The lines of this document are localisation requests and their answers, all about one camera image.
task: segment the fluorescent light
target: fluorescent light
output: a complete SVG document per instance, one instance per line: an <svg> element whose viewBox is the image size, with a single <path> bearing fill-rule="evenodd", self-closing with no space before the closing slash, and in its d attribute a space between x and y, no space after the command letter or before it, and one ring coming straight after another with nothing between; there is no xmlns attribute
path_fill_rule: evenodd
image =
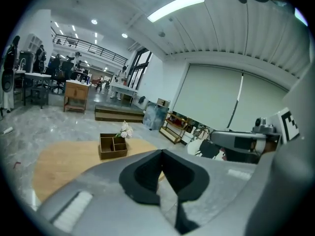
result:
<svg viewBox="0 0 315 236"><path fill-rule="evenodd" d="M302 13L295 8L295 12L294 12L295 17L300 20L303 24L305 24L306 26L308 26L308 23L306 21L306 19L303 17Z"/></svg>
<svg viewBox="0 0 315 236"><path fill-rule="evenodd" d="M156 20L168 15L169 13L204 1L205 0L175 0L152 13L148 19L154 23Z"/></svg>

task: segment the wooden box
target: wooden box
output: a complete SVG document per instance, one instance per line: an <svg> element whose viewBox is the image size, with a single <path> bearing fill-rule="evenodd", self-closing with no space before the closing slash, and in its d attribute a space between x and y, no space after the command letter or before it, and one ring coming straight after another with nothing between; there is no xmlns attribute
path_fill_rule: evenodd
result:
<svg viewBox="0 0 315 236"><path fill-rule="evenodd" d="M114 137L116 134L101 134L99 138L99 158L101 160L127 155L125 138Z"/></svg>

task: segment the wooden cabinet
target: wooden cabinet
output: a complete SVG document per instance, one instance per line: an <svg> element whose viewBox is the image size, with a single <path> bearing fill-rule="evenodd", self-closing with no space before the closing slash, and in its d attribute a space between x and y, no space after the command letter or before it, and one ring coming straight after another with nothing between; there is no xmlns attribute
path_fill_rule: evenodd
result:
<svg viewBox="0 0 315 236"><path fill-rule="evenodd" d="M78 81L67 81L65 86L64 93L64 103L63 103L63 111L66 109L77 109L82 110L83 112L86 109L87 99L89 93L89 86L86 84L81 84ZM71 99L73 100L82 100L81 105L73 105L71 104Z"/></svg>

